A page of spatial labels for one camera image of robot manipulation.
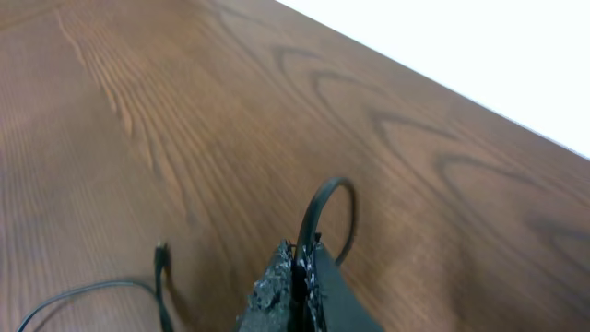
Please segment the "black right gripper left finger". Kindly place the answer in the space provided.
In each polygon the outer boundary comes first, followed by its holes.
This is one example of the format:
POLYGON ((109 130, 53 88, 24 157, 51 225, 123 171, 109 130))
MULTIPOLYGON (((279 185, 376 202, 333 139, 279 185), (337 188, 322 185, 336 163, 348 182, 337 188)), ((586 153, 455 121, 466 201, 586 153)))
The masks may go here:
POLYGON ((273 251, 263 275, 254 283, 238 332, 295 332, 298 304, 293 295, 295 263, 292 244, 282 240, 273 251))

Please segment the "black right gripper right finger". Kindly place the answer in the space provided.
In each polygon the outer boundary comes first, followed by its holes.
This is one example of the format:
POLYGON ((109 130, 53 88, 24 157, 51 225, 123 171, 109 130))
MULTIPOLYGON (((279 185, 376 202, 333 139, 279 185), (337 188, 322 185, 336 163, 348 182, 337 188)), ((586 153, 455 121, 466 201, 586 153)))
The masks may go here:
POLYGON ((325 332, 383 332, 344 280, 340 266, 350 243, 332 257, 318 241, 301 244, 301 330, 325 332))

